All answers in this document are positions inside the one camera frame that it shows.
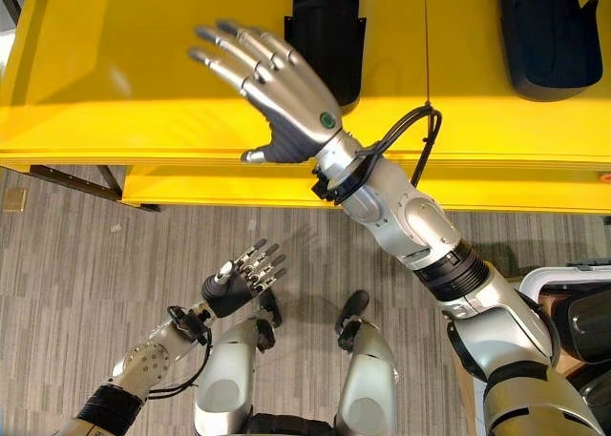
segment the robotic arm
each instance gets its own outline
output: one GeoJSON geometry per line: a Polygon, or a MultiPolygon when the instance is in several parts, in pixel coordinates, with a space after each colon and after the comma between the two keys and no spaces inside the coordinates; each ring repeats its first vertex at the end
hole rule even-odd
{"type": "MultiPolygon", "coordinates": [[[[212,347],[210,327],[214,320],[236,312],[285,274],[285,269],[278,270],[284,255],[271,258],[279,248],[278,244],[262,251],[264,246],[265,240],[259,240],[208,277],[201,288],[203,301],[188,310],[179,306],[168,307],[170,319],[125,354],[108,380],[55,436],[123,436],[147,400],[169,398],[190,386],[209,358],[212,347]],[[153,387],[163,380],[168,370],[198,343],[206,348],[198,373],[184,384],[154,390],[153,387]]],[[[267,310],[272,321],[277,322],[274,319],[279,314],[273,313],[273,308],[267,310]]],[[[259,333],[259,338],[254,341],[256,345],[262,351],[272,346],[274,339],[269,321],[256,319],[252,324],[255,329],[250,335],[257,337],[259,333]]],[[[224,348],[226,343],[239,343],[239,340],[221,339],[219,348],[224,348]]]]}
{"type": "Polygon", "coordinates": [[[553,368],[558,343],[537,305],[477,255],[399,166],[381,155],[372,158],[343,129],[337,102],[292,47],[231,21],[196,33],[237,62],[200,48],[190,55],[269,121],[271,142],[242,160],[295,163],[314,157],[315,193],[340,203],[434,295],[450,319],[448,334],[464,367],[488,384],[488,434],[603,434],[579,393],[553,368]]]}

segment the yellow surface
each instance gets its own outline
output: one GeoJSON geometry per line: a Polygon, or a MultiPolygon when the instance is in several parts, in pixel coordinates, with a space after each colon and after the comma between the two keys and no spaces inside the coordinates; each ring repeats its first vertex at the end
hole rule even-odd
{"type": "MultiPolygon", "coordinates": [[[[405,167],[406,172],[412,166],[405,167]]],[[[303,164],[202,167],[135,166],[123,199],[140,203],[329,207],[311,192],[303,164]]],[[[506,171],[494,165],[431,164],[418,188],[451,210],[611,213],[611,184],[572,167],[506,171]]]]}
{"type": "MultiPolygon", "coordinates": [[[[421,188],[454,209],[611,210],[598,182],[611,171],[611,0],[598,11],[603,79],[552,103],[515,95],[498,0],[427,1],[444,122],[421,188]]],[[[268,141],[267,124],[185,54],[197,24],[229,16],[282,34],[290,12],[291,0],[27,0],[0,87],[0,165],[141,165],[126,202],[322,205],[305,167],[236,165],[268,141]],[[282,183],[262,194],[245,181],[266,177],[282,183]]],[[[361,0],[360,12],[362,98],[344,121],[369,144],[425,100],[424,1],[361,0]]],[[[412,165],[424,133],[414,126],[388,157],[412,165]]]]}
{"type": "MultiPolygon", "coordinates": [[[[291,2],[27,0],[0,92],[0,158],[235,160],[265,143],[269,128],[233,90],[187,57],[186,49],[201,43],[192,29],[230,16],[282,34],[291,2]]],[[[347,127],[371,142],[425,99],[424,4],[361,0],[361,13],[368,17],[367,100],[347,127]]],[[[419,151],[420,137],[402,145],[419,151]]]]}

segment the robot leg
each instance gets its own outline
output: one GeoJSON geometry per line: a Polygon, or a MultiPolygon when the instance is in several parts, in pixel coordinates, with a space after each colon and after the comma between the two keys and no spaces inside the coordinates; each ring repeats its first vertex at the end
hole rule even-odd
{"type": "Polygon", "coordinates": [[[263,351],[273,344],[266,318],[241,322],[215,342],[195,400],[195,430],[200,436],[240,432],[252,412],[255,348],[263,351]]]}
{"type": "Polygon", "coordinates": [[[360,316],[353,315],[342,325],[340,346],[351,351],[352,358],[335,416],[337,434],[395,434],[397,374],[392,351],[378,328],[360,316]]]}

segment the green light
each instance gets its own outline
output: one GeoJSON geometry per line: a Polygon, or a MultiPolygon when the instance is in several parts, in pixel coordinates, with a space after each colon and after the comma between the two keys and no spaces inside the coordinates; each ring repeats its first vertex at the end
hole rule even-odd
{"type": "Polygon", "coordinates": [[[335,119],[333,118],[333,115],[329,112],[323,112],[321,113],[321,123],[327,129],[331,129],[335,126],[335,119]]]}

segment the floor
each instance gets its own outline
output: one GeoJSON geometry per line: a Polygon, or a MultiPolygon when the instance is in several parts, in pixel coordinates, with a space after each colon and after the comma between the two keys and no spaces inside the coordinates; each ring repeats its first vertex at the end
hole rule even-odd
{"type": "MultiPolygon", "coordinates": [[[[467,434],[432,296],[342,212],[177,206],[152,214],[15,173],[4,185],[28,188],[28,201],[24,213],[0,217],[0,435],[52,434],[166,318],[167,305],[190,305],[206,276],[261,237],[282,245],[289,273],[275,288],[284,311],[277,344],[256,364],[257,411],[331,421],[348,366],[332,324],[364,288],[401,375],[398,434],[467,434]]],[[[599,217],[451,218],[506,276],[611,252],[599,217]]],[[[215,335],[252,311],[218,322],[215,335]]],[[[190,375],[201,353],[167,382],[190,375]]],[[[192,394],[147,404],[129,434],[192,434],[192,394]]]]}

